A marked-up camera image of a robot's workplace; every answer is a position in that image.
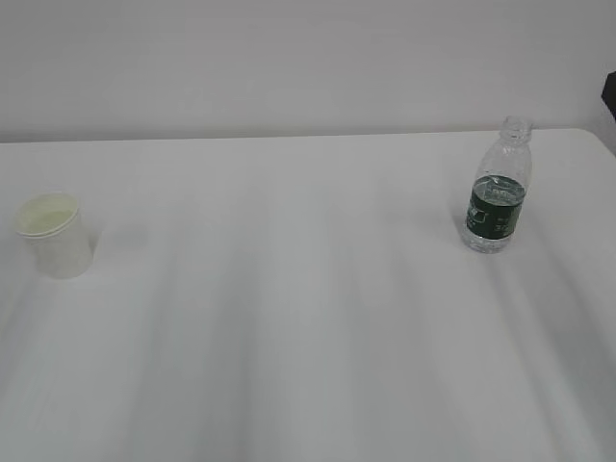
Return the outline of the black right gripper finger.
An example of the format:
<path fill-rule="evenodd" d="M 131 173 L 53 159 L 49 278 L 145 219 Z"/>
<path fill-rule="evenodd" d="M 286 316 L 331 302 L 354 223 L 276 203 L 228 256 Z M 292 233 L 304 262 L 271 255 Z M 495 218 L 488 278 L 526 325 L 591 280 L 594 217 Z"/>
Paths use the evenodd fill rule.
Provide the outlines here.
<path fill-rule="evenodd" d="M 602 101 L 606 108 L 611 113 L 612 117 L 616 117 L 616 72 L 610 72 L 605 79 Z"/>

